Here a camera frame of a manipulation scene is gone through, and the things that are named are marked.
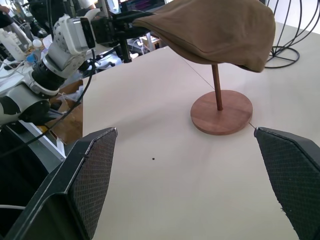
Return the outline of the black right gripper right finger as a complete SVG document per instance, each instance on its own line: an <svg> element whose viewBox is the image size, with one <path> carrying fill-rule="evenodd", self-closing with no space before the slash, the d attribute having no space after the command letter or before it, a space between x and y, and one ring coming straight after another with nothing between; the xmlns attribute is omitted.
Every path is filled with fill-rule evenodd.
<svg viewBox="0 0 320 240"><path fill-rule="evenodd" d="M320 240L320 147L280 130L254 131L272 190L299 240Z"/></svg>

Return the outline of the brown cardboard box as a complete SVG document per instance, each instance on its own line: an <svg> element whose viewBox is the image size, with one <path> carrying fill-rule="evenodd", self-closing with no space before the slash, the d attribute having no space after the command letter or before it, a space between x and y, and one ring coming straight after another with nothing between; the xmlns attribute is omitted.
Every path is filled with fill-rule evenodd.
<svg viewBox="0 0 320 240"><path fill-rule="evenodd" d="M76 104L83 90L83 81L78 80L61 88L49 101L51 108L62 115L74 107L72 112L51 130L65 145L72 144L83 136L83 104Z"/></svg>

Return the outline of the white table frame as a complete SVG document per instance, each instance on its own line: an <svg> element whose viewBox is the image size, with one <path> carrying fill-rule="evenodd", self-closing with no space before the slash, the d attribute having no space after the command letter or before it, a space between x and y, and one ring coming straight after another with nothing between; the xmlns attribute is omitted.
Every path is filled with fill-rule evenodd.
<svg viewBox="0 0 320 240"><path fill-rule="evenodd" d="M66 159L65 145L62 140L58 137L53 143L44 132L33 123L24 122L22 120L18 121L32 136L33 138L22 145L17 146L10 150L7 154L11 155L17 151L29 147L29 145L39 141L47 150L49 150L58 160L63 162Z"/></svg>

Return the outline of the brown cap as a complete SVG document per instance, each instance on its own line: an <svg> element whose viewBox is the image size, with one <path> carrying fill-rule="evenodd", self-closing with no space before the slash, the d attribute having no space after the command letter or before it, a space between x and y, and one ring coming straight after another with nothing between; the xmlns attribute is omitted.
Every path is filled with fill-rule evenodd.
<svg viewBox="0 0 320 240"><path fill-rule="evenodd" d="M259 0L173 0L132 24L191 62L254 73L264 70L276 32L273 11Z"/></svg>

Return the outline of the computer monitor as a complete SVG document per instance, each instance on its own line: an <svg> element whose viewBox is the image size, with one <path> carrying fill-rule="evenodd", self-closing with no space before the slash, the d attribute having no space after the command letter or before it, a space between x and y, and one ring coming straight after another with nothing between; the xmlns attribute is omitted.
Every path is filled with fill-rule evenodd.
<svg viewBox="0 0 320 240"><path fill-rule="evenodd" d="M127 11L148 11L159 8L166 4L165 0L118 0L120 10Z"/></svg>

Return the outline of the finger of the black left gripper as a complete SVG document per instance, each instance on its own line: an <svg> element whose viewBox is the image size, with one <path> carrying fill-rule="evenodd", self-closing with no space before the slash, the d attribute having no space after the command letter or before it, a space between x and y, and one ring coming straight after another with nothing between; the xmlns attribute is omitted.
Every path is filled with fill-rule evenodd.
<svg viewBox="0 0 320 240"><path fill-rule="evenodd" d="M153 12L131 10L113 15L112 20L114 22L133 22L135 19L152 16L154 14Z"/></svg>
<svg viewBox="0 0 320 240"><path fill-rule="evenodd" d="M126 34L127 34L127 38L139 38L139 37L146 35L149 32L150 32L150 30L145 27L131 25L127 29Z"/></svg>

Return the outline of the wooden hat stand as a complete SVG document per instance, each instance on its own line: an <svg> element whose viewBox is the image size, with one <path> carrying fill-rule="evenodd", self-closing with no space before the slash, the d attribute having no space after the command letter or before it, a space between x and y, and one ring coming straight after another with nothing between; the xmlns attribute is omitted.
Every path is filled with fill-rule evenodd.
<svg viewBox="0 0 320 240"><path fill-rule="evenodd" d="M203 133L225 136L245 128L253 115L252 102L242 93L222 90L218 65L212 65L214 91L198 98L190 109L194 126Z"/></svg>

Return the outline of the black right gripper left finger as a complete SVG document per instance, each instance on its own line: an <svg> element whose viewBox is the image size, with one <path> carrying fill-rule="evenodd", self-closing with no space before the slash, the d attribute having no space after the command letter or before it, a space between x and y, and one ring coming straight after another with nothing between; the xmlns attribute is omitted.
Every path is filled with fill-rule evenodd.
<svg viewBox="0 0 320 240"><path fill-rule="evenodd" d="M3 240L92 240L108 192L118 131L79 139L42 182Z"/></svg>

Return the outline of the white plastic container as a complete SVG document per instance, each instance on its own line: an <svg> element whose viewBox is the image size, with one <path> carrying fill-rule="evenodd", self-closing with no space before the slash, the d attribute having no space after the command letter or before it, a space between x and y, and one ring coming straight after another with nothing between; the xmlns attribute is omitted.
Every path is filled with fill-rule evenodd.
<svg viewBox="0 0 320 240"><path fill-rule="evenodd" d="M15 32L8 32L0 28L0 43L4 45L16 61L25 60L26 51L32 46L32 42L24 34L21 39Z"/></svg>

